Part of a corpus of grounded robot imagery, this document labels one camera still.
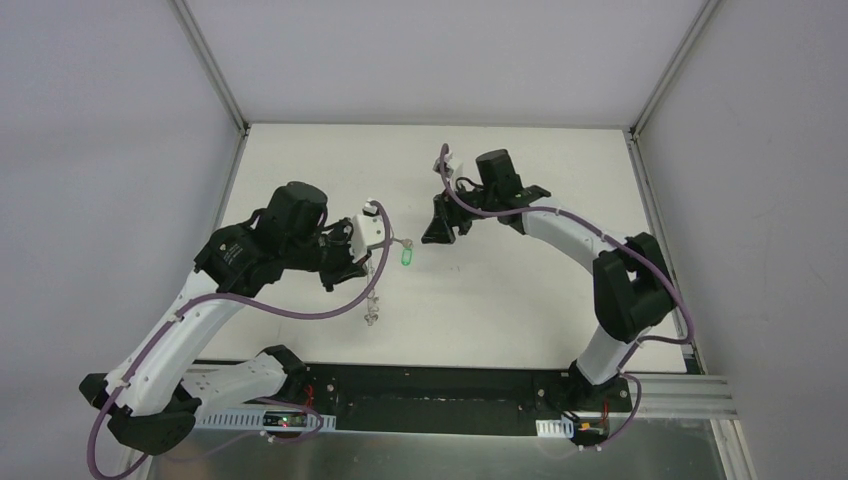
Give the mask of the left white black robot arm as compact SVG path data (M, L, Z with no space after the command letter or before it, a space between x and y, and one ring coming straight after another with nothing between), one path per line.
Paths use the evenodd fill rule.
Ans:
M306 365L283 345L206 374L192 366L242 308L260 309L260 291L286 272L314 273L332 291L366 276L373 250L387 235L376 201L330 222L323 191L299 181L278 187L248 219L211 234L173 304L125 361L81 381L98 426L119 444L158 456L228 407L260 398L286 405L305 399Z

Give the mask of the key with green tag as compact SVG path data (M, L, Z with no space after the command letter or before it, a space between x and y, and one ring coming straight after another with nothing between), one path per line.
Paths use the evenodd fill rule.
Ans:
M414 254L414 242L411 239L394 239L394 242L401 247L400 263L404 267L411 265Z

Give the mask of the large metal keyring with clips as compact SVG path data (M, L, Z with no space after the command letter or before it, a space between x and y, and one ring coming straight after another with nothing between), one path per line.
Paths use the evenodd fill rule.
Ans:
M377 285L381 278L381 271L379 270L379 262L373 258L369 258L365 266L366 279L370 290L365 299L366 312L364 314L364 320L368 327L372 327L380 317L380 298L377 293Z

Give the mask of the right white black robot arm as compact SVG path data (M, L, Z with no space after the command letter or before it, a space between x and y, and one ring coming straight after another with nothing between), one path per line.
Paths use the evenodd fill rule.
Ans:
M443 145L433 167L443 190L433 198L433 218L422 243L451 245L474 222L494 218L583 267L592 278L598 325L565 379L550 388L548 400L560 410L595 408L620 378L637 340L677 305L658 242L645 232L620 241L565 210L547 189L523 184L505 149L476 158L480 179L468 188L462 187L451 157L450 147Z

